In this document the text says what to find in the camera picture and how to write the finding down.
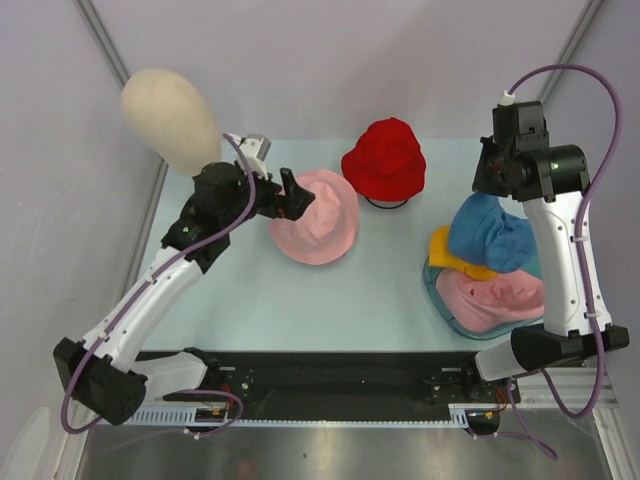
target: teal hat brim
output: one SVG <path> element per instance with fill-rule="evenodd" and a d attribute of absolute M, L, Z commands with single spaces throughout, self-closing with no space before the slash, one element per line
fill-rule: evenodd
<path fill-rule="evenodd" d="M 440 267 L 430 267 L 429 258 L 427 257 L 427 260 L 424 262 L 424 267 L 422 269 L 422 279 L 424 281 L 424 286 L 427 289 L 427 293 L 431 298 L 433 306 L 436 308 L 447 325 L 449 325 L 454 331 L 464 337 L 470 338 L 472 340 L 493 340 L 494 338 L 511 332 L 514 328 L 529 325 L 542 318 L 540 317 L 537 319 L 522 322 L 504 323 L 482 333 L 467 330 L 458 322 L 458 320 L 456 320 L 456 318 L 453 316 L 453 313 L 451 313 L 451 311 L 447 308 L 447 305 L 444 303 L 442 297 L 440 296 L 440 292 L 438 292 L 438 289 L 436 288 L 436 281 L 438 280 L 438 276 L 440 275 L 442 270 L 444 269 Z M 529 260 L 527 264 L 522 267 L 522 270 L 526 271 L 536 278 L 542 278 L 540 272 L 540 262 L 538 261 L 537 256 L 534 256 L 531 260 Z"/>

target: red hat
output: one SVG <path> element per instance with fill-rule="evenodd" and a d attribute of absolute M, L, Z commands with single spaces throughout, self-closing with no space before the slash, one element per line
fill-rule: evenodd
<path fill-rule="evenodd" d="M 397 118 L 371 124 L 342 157 L 342 173 L 371 200 L 401 202 L 424 188 L 427 162 L 411 127 Z"/>

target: metal floor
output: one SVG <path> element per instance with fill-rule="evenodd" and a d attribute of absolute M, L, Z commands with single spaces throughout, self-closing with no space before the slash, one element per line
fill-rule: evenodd
<path fill-rule="evenodd" d="M 510 412 L 502 431 L 518 430 Z M 558 411 L 523 412 L 560 455 L 553 462 L 531 442 L 477 440 L 462 430 L 397 428 L 235 428 L 195 442 L 152 427 L 108 427 L 89 435 L 77 479 L 377 480 L 610 479 L 593 419 Z"/>

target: white table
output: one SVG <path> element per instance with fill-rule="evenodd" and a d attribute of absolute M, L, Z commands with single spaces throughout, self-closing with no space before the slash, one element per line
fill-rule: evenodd
<path fill-rule="evenodd" d="M 295 174 L 324 167 L 341 172 L 354 141 L 276 141 L 269 171 Z M 452 331 L 431 304 L 422 266 L 431 233 L 448 224 L 471 194 L 478 139 L 424 140 L 425 190 L 383 211 L 360 199 L 356 244 L 338 262 L 311 267 L 286 257 L 256 217 L 231 235 L 231 247 L 167 313 L 146 350 L 452 351 L 504 341 L 472 341 Z M 190 178 L 169 172 L 143 268 L 192 193 Z M 522 207 L 504 201 L 510 213 Z"/>

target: hat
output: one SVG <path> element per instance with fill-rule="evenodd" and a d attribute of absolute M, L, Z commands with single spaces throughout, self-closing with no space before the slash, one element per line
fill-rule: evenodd
<path fill-rule="evenodd" d="M 478 328 L 474 329 L 474 324 L 467 324 L 466 320 L 468 317 L 466 315 L 461 315 L 461 321 L 457 319 L 457 317 L 452 313 L 452 310 L 449 308 L 449 305 L 445 303 L 443 297 L 440 295 L 440 292 L 437 288 L 438 279 L 440 275 L 448 271 L 448 269 L 439 268 L 439 267 L 429 267 L 429 259 L 424 264 L 423 268 L 423 281 L 424 285 L 427 289 L 427 293 L 433 303 L 433 306 L 438 311 L 440 316 L 444 319 L 444 321 L 449 325 L 454 331 L 459 333 L 460 335 L 470 338 L 472 340 L 492 340 L 501 335 L 505 335 L 515 328 L 523 327 L 525 325 L 529 325 L 536 320 L 539 320 L 542 316 L 542 312 L 535 318 L 521 318 L 519 321 L 508 321 L 504 323 L 492 324 L 491 322 L 487 324 L 483 324 L 482 327 L 484 331 L 478 332 L 474 330 L 478 330 Z M 538 261 L 538 257 L 534 256 L 526 265 L 523 266 L 522 272 L 529 274 L 530 276 L 540 279 L 540 263 Z"/>
<path fill-rule="evenodd" d="M 309 265 L 332 262 L 349 250 L 358 234 L 358 195 L 349 182 L 325 169 L 296 176 L 316 199 L 295 222 L 275 219 L 269 231 L 286 255 Z"/>
<path fill-rule="evenodd" d="M 474 193 L 451 222 L 449 251 L 474 265 L 509 273 L 536 254 L 533 229 L 528 220 L 510 215 L 497 197 Z"/>
<path fill-rule="evenodd" d="M 397 118 L 373 123 L 342 157 L 356 191 L 380 202 L 402 202 L 424 188 L 427 162 L 411 127 Z"/>
<path fill-rule="evenodd" d="M 487 267 L 472 265 L 452 255 L 447 248 L 448 235 L 449 227 L 446 225 L 433 232 L 431 243 L 429 243 L 430 267 L 453 268 L 454 270 L 466 273 L 475 280 L 489 280 L 499 275 L 498 272 L 489 270 Z"/>

